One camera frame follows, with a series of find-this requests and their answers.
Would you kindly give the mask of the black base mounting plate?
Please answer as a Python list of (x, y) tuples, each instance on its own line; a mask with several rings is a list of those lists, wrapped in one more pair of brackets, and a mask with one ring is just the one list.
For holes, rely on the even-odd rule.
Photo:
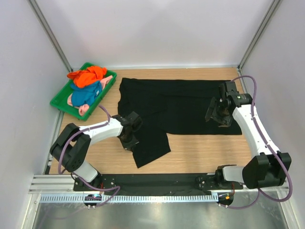
[(209, 173), (178, 174), (98, 174), (91, 182), (95, 188), (112, 188), (120, 186), (121, 190), (130, 188), (170, 188), (182, 187), (198, 190), (242, 190), (243, 185), (236, 181), (225, 181), (221, 176)]

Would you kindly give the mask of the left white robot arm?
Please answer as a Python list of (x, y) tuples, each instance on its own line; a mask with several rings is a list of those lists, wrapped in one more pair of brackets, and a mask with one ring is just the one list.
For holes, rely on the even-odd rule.
[(102, 140), (117, 137), (124, 150), (132, 151), (139, 143), (134, 133), (142, 126), (142, 119), (135, 112), (126, 117), (114, 115), (107, 121), (89, 126), (68, 124), (50, 148), (50, 154), (64, 170), (75, 174), (79, 183), (89, 190), (100, 190), (102, 175), (85, 161), (91, 145)]

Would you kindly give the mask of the blue t shirt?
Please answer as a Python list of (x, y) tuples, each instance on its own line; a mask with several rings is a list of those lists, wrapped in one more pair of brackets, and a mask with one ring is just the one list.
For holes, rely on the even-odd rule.
[(100, 81), (84, 88), (79, 88), (74, 83), (71, 83), (70, 87), (72, 89), (71, 104), (74, 107), (79, 107), (85, 104), (91, 106), (98, 95), (102, 92), (102, 84)]

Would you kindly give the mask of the orange t shirt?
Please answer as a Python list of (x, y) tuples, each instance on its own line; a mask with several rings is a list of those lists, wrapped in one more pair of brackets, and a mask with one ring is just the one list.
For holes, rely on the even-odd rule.
[(90, 66), (85, 70), (78, 70), (67, 74), (67, 77), (79, 87), (84, 88), (104, 78), (107, 73), (106, 68)]

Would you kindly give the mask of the right aluminium corner post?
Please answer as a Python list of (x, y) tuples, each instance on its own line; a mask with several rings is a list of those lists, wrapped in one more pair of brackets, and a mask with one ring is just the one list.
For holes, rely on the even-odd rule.
[(250, 44), (248, 45), (241, 61), (238, 64), (237, 68), (238, 68), (239, 72), (242, 71), (242, 69), (245, 66), (246, 62), (248, 61), (251, 53), (253, 52), (254, 48), (258, 44), (260, 38), (262, 37), (268, 24), (270, 23), (272, 17), (274, 16), (275, 12), (277, 11), (277, 9), (281, 5), (281, 3), (282, 3), (282, 0), (273, 0), (271, 2), (268, 10), (266, 11), (265, 15), (263, 16), (262, 21), (260, 22), (260, 24), (258, 26), (253, 38), (251, 39)]

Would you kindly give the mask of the aluminium corner post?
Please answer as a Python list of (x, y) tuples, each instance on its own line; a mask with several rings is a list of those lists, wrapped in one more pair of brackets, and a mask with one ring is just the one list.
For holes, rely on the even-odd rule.
[(251, 53), (253, 52), (254, 48), (258, 44), (260, 38), (262, 37), (268, 24), (270, 23), (272, 17), (274, 16), (275, 12), (277, 11), (277, 9), (281, 5), (281, 3), (282, 3), (282, 0), (273, 0), (271, 2), (268, 10), (266, 11), (265, 15), (263, 16), (262, 21), (260, 22), (260, 24), (258, 26), (253, 38), (251, 39), (250, 44), (248, 45), (241, 61), (238, 64), (237, 68), (238, 68), (239, 72), (242, 71), (242, 69), (245, 66), (246, 62), (248, 61)]
[(32, 8), (35, 16), (37, 17), (38, 21), (40, 22), (43, 30), (45, 31), (47, 37), (49, 38), (51, 44), (53, 45), (56, 53), (58, 54), (61, 62), (65, 66), (65, 68), (71, 72), (73, 68), (71, 67), (66, 55), (64, 54), (59, 42), (56, 39), (55, 34), (53, 33), (47, 19), (45, 18), (41, 8), (39, 7), (38, 3), (36, 0), (28, 0), (28, 3), (30, 7)]

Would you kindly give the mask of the pink t shirt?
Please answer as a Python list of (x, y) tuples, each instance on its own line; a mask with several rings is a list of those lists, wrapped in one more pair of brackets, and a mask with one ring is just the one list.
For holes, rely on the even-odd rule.
[[(102, 80), (100, 80), (101, 84), (102, 84), (102, 91), (103, 89), (105, 89), (106, 85), (111, 81), (111, 79), (113, 78), (112, 75), (108, 76), (108, 77), (105, 77), (103, 78)], [(71, 104), (71, 94), (68, 96), (68, 99), (67, 99), (67, 104), (71, 107), (74, 107), (72, 106)], [(79, 107), (75, 107), (78, 109), (78, 113), (80, 116), (84, 116), (85, 113), (89, 110), (90, 106), (85, 104), (85, 105), (82, 105), (82, 106), (79, 106)]]

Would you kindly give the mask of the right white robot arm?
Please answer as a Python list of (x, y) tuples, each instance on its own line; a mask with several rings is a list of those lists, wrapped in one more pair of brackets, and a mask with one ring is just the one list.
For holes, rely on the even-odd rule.
[(220, 127), (229, 127), (236, 121), (245, 136), (252, 158), (244, 167), (223, 166), (222, 173), (215, 176), (215, 184), (227, 188), (232, 181), (245, 184), (247, 188), (282, 186), (287, 179), (291, 157), (282, 153), (265, 130), (249, 94), (232, 94), (212, 98), (205, 120), (214, 120)]

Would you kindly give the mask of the black t shirt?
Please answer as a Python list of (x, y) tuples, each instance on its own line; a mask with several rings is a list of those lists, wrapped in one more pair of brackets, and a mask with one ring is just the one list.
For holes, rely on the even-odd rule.
[(236, 121), (230, 127), (206, 122), (213, 97), (219, 96), (222, 80), (152, 80), (123, 78), (118, 114), (135, 112), (143, 121), (135, 132), (139, 143), (132, 154), (138, 168), (170, 152), (168, 134), (241, 135)]

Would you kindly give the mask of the left aluminium corner post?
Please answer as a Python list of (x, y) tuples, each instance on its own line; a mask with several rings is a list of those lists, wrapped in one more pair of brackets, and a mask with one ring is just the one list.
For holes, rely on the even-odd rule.
[(64, 54), (59, 42), (56, 39), (55, 34), (53, 33), (47, 19), (45, 18), (41, 8), (39, 7), (38, 3), (36, 0), (28, 0), (28, 3), (30, 7), (32, 8), (35, 16), (37, 17), (38, 21), (40, 22), (43, 30), (45, 31), (47, 37), (49, 38), (51, 44), (53, 45), (56, 53), (58, 54), (61, 62), (65, 66), (65, 68), (71, 72), (73, 68), (71, 67), (66, 55)]

